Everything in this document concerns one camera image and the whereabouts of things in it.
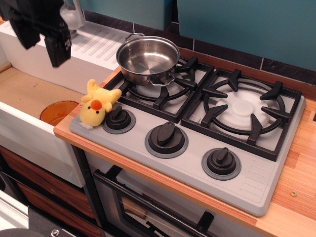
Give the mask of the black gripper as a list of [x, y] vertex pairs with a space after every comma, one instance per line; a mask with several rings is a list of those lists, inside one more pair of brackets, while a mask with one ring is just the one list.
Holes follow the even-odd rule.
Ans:
[[2, 0], [0, 12], [25, 49], [44, 42], [49, 59], [58, 68], [71, 57], [71, 34], [60, 15], [62, 0]]

